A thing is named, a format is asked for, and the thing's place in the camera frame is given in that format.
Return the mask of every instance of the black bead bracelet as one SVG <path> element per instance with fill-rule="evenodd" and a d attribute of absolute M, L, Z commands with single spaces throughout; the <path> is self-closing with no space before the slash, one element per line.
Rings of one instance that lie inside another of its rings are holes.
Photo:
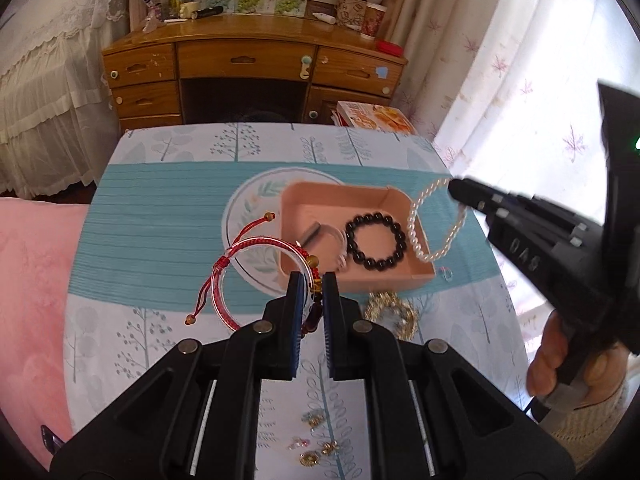
<path fill-rule="evenodd" d="M 382 224 L 393 233 L 396 239 L 396 250 L 388 258 L 368 258 L 363 253 L 356 243 L 355 230 L 358 227 L 369 224 Z M 366 215 L 357 215 L 351 222 L 347 222 L 344 226 L 344 233 L 347 235 L 347 252 L 351 254 L 353 261 L 357 264 L 361 264 L 367 270 L 377 269 L 382 272 L 385 269 L 391 269 L 395 267 L 400 260 L 404 258 L 404 252 L 406 251 L 406 236 L 402 232 L 402 226 L 398 222 L 394 222 L 391 216 L 383 216 L 381 212 L 367 213 Z"/>

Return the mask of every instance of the cup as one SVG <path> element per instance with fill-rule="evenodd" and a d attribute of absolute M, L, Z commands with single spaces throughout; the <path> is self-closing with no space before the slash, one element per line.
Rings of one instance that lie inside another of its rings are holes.
<path fill-rule="evenodd" d="M 385 17 L 386 7 L 367 2 L 367 9 L 364 11 L 364 18 L 362 19 L 362 28 L 360 29 L 360 35 L 368 40 L 373 40 L 378 33 L 380 23 Z"/>

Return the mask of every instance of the pink box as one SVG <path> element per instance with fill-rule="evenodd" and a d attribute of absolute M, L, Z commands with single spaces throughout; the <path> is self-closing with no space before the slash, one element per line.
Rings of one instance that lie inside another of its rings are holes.
<path fill-rule="evenodd" d="M 280 236 L 295 242 L 306 229 L 317 221 L 340 230 L 356 215 L 380 211 L 391 215 L 405 230 L 412 200 L 393 187 L 366 187 L 319 182 L 296 182 L 287 186 L 280 195 Z M 428 252 L 420 220 L 415 230 L 422 250 Z M 358 245 L 367 256 L 384 258 L 391 256 L 396 247 L 391 231 L 382 224 L 370 224 L 356 230 Z M 340 243 L 331 235 L 321 234 L 309 243 L 310 254 L 320 259 L 320 274 L 335 270 L 335 259 L 340 253 Z M 289 273 L 298 270 L 286 255 L 279 253 L 279 282 L 286 286 Z M 356 264 L 348 255 L 347 267 L 336 272 L 341 292 L 375 292 L 384 290 L 410 290 L 419 288 L 435 276 L 433 264 L 425 264 L 416 258 L 411 245 L 404 259 L 393 269 L 383 272 L 367 270 Z"/>

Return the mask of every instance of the book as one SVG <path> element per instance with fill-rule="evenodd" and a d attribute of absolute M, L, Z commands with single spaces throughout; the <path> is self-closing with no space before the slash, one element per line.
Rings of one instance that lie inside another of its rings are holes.
<path fill-rule="evenodd" d="M 405 135 L 418 134 L 409 119 L 397 108 L 338 101 L 335 110 L 341 123 L 344 123 L 345 126 Z"/>

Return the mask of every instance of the white bedding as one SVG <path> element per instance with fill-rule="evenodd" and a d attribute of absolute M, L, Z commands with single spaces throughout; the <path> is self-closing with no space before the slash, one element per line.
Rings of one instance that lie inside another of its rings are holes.
<path fill-rule="evenodd" d="M 101 51 L 126 0 L 12 0 L 0 18 L 0 192 L 99 180 L 120 129 Z"/>

